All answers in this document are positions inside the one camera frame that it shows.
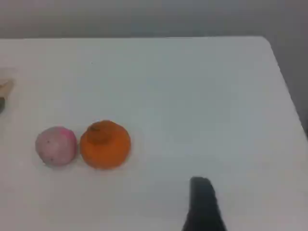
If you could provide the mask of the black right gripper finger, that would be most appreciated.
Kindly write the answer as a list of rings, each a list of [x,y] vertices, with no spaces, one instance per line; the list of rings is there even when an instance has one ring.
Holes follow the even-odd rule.
[[[211,181],[203,177],[190,179],[189,210],[184,231],[226,231]]]

